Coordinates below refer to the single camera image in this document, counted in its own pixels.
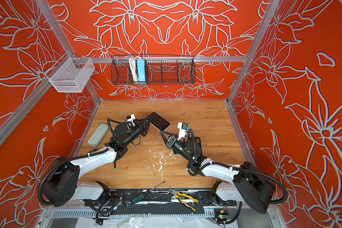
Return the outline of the black phone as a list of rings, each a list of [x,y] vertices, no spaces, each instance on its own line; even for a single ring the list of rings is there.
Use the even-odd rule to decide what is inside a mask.
[[[165,131],[171,125],[171,123],[166,120],[164,117],[159,115],[156,112],[151,112],[147,117],[147,120],[151,122],[151,124],[156,127],[159,131]]]

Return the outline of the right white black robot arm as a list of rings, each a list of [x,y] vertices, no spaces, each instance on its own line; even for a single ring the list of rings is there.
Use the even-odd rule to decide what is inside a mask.
[[[184,140],[166,131],[161,131],[160,135],[168,149],[187,160],[189,175],[213,177],[221,181],[215,190],[221,200],[244,202],[251,209],[266,213],[269,205],[281,204],[288,199],[283,183],[260,172],[254,164],[246,161],[242,165],[231,165],[204,156],[192,130],[187,131]]]

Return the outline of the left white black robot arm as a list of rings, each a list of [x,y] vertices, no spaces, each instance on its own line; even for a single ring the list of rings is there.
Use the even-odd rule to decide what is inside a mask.
[[[112,128],[112,119],[107,125],[112,134],[102,149],[72,158],[59,157],[44,175],[38,185],[38,200],[44,206],[60,207],[71,200],[97,200],[105,192],[100,182],[85,183],[79,179],[85,174],[105,164],[116,163],[128,151],[128,145],[139,137],[145,137],[153,118],[137,119],[129,116],[124,122],[116,122]]]

